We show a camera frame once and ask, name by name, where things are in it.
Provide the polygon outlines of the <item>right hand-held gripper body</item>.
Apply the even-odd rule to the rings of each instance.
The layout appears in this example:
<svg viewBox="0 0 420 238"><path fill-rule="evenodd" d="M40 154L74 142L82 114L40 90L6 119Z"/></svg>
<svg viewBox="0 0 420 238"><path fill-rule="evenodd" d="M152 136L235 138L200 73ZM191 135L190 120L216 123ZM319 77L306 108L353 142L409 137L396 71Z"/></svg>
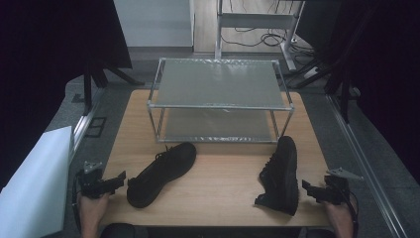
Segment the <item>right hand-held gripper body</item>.
<svg viewBox="0 0 420 238"><path fill-rule="evenodd" d="M324 176L325 194L321 200L338 205L350 199L350 179L364 180L362 176L343 168L327 170L327 174Z"/></svg>

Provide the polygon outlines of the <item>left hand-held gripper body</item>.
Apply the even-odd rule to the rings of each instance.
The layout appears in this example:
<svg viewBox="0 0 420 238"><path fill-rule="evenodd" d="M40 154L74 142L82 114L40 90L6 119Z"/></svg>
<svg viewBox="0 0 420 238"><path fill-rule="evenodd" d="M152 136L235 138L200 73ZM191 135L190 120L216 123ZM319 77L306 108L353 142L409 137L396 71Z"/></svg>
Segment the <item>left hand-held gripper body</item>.
<svg viewBox="0 0 420 238"><path fill-rule="evenodd" d="M81 194L96 199L102 194L107 193L109 189L116 188L112 186L112 183L109 180L104 180L102 176L102 163L85 161L78 182Z"/></svg>

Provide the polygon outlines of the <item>black lace-up shoe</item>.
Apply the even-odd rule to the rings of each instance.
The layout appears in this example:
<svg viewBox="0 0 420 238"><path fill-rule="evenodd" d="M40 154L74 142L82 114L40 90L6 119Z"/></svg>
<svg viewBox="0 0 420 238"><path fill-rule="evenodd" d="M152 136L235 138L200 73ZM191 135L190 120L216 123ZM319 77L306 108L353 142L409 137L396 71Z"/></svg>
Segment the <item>black lace-up shoe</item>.
<svg viewBox="0 0 420 238"><path fill-rule="evenodd" d="M167 183L184 176L192 168L196 155L196 148L191 143L181 143L156 154L150 165L128 180L128 202L136 208L149 206Z"/></svg>
<svg viewBox="0 0 420 238"><path fill-rule="evenodd" d="M275 152L262 168L259 179L264 193L255 199L255 205L293 216L298 207L297 150L293 139L282 136Z"/></svg>

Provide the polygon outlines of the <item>grey metal shoe rack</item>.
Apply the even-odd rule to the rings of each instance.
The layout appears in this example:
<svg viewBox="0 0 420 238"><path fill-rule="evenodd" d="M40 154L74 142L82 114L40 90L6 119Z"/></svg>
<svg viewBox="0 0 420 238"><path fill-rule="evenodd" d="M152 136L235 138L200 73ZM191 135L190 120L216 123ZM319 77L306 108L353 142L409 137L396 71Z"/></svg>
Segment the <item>grey metal shoe rack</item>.
<svg viewBox="0 0 420 238"><path fill-rule="evenodd" d="M294 112L274 59L161 59L147 107L167 143L275 143Z"/></svg>

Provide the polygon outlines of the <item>person's right hand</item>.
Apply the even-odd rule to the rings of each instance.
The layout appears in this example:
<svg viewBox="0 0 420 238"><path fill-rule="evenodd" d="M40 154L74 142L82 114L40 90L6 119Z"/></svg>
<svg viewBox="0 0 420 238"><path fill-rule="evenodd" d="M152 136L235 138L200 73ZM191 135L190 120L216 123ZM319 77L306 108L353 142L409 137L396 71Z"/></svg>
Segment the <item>person's right hand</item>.
<svg viewBox="0 0 420 238"><path fill-rule="evenodd" d="M345 202L336 205L328 201L323 201L322 204L324 205L330 224L335 230L339 228L353 229L351 211Z"/></svg>

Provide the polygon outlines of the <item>person's left hand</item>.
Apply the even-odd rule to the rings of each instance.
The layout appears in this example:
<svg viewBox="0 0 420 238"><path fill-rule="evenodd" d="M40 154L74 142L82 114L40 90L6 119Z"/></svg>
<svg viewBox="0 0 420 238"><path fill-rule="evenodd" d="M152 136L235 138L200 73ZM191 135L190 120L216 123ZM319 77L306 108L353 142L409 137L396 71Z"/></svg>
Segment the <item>person's left hand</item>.
<svg viewBox="0 0 420 238"><path fill-rule="evenodd" d="M106 212L110 193L104 193L93 199L80 194L78 196L79 217L83 232L96 231Z"/></svg>

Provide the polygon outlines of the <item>person's dark trouser leg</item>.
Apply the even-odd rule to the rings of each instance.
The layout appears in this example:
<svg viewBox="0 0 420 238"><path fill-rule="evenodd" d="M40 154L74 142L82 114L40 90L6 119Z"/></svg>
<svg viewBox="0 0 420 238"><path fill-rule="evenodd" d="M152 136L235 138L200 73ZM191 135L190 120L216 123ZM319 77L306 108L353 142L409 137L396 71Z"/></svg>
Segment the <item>person's dark trouser leg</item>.
<svg viewBox="0 0 420 238"><path fill-rule="evenodd" d="M145 227L129 223L112 223L101 232L100 238L150 238Z"/></svg>

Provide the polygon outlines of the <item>white board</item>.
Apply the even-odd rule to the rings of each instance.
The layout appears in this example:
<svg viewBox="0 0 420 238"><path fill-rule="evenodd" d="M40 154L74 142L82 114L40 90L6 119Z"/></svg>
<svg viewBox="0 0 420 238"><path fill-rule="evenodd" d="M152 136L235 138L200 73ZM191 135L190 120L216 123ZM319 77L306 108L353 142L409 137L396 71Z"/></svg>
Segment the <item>white board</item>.
<svg viewBox="0 0 420 238"><path fill-rule="evenodd" d="M63 228L72 129L45 132L0 192L0 238L42 238Z"/></svg>

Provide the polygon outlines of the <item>black metal stand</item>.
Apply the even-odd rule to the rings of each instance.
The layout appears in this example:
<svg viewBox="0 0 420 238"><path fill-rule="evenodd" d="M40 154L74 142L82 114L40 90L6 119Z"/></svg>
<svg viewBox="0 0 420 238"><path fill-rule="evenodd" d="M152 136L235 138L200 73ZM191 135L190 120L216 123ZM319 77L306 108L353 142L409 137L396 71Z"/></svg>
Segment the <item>black metal stand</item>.
<svg viewBox="0 0 420 238"><path fill-rule="evenodd" d="M347 61L347 57L340 56L335 62L333 62L326 68L321 69L319 72L315 73L307 79L304 79L302 82L299 82L295 85L291 85L291 88L300 89L326 75L330 75L327 83L324 86L324 91L327 95L333 95L338 89L341 89L341 94L339 95L339 113L344 119L344 121L348 123L348 106L350 99L351 81L349 75L349 68L347 67Z"/></svg>
<svg viewBox="0 0 420 238"><path fill-rule="evenodd" d="M104 70L108 69L121 79L134 85L144 85L143 82L138 81L118 69L116 66L104 61L89 61L85 66L83 75L83 92L84 92L84 111L83 116L87 116L93 108L91 81L94 81L97 87L105 88L108 84L108 79Z"/></svg>

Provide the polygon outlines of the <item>black curtain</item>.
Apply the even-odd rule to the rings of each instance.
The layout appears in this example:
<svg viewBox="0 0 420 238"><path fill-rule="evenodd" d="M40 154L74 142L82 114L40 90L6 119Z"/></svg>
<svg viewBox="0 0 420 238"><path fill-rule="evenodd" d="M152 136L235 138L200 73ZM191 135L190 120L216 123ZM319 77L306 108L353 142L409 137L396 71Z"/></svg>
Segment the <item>black curtain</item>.
<svg viewBox="0 0 420 238"><path fill-rule="evenodd" d="M88 68L130 68L114 0L0 0L0 189Z"/></svg>
<svg viewBox="0 0 420 238"><path fill-rule="evenodd" d="M309 0L323 10L307 27L333 26L324 46L328 61L342 62L330 81L360 90L358 105L420 182L420 0Z"/></svg>

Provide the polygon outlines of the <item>white cabinet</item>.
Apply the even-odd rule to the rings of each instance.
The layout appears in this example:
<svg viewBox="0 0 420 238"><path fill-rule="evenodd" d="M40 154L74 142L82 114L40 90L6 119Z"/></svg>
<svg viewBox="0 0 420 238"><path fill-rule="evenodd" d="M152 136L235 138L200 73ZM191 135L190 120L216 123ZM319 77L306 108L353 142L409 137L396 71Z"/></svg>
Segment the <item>white cabinet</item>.
<svg viewBox="0 0 420 238"><path fill-rule="evenodd" d="M130 48L192 48L193 0L114 0Z"/></svg>

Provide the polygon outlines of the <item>aluminium rail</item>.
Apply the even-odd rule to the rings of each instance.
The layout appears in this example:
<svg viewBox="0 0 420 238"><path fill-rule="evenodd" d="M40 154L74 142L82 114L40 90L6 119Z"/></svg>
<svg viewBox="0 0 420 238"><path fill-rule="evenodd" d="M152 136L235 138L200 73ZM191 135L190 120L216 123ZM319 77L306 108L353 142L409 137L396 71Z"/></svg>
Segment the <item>aluminium rail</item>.
<svg viewBox="0 0 420 238"><path fill-rule="evenodd" d="M100 104L100 100L103 93L104 93L103 88L99 88L93 93L92 106L91 106L90 111L86 115L82 115L80 117L80 119L78 120L73 130L73 146L72 146L72 151L70 153L72 157L76 154L81 144L81 141L84 135L86 134L86 131L90 125L90 122L92 121L94 114L98 108L98 105Z"/></svg>
<svg viewBox="0 0 420 238"><path fill-rule="evenodd" d="M389 231L391 232L392 237L408 238L405 229L403 228L402 223L399 219L399 216L397 215L393 205L390 203L390 200L382 184L379 182L371 165L369 164L368 158L365 152L363 151L354 131L352 130L351 125L347 123L341 115L340 107L337 100L334 99L331 95L327 95L326 100L332 108L335 118L355 156L355 159L364 177L364 180L372 193L372 196L379 208L379 211Z"/></svg>

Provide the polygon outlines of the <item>black floor socket frame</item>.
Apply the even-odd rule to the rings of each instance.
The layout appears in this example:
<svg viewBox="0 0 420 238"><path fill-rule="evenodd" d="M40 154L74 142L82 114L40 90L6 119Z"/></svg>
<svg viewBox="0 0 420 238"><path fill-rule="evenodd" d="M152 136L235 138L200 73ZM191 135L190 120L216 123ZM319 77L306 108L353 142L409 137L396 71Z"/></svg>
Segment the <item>black floor socket frame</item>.
<svg viewBox="0 0 420 238"><path fill-rule="evenodd" d="M85 132L86 138L100 138L105 128L106 117L94 117Z"/></svg>

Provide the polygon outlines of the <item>white metal desk frame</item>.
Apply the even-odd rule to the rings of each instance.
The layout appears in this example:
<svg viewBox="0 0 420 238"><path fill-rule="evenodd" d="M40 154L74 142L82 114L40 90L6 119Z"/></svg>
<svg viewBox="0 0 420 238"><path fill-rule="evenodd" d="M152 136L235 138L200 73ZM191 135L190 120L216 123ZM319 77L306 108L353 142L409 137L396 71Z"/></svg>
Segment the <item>white metal desk frame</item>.
<svg viewBox="0 0 420 238"><path fill-rule="evenodd" d="M217 31L215 44L215 58L222 55L222 29L223 28L255 28L255 29L282 29L286 33L286 40L280 44L283 57L290 71L297 71L296 65L290 54L291 40L294 37L304 1L297 4L293 14L248 14L224 13L223 0L217 0Z"/></svg>

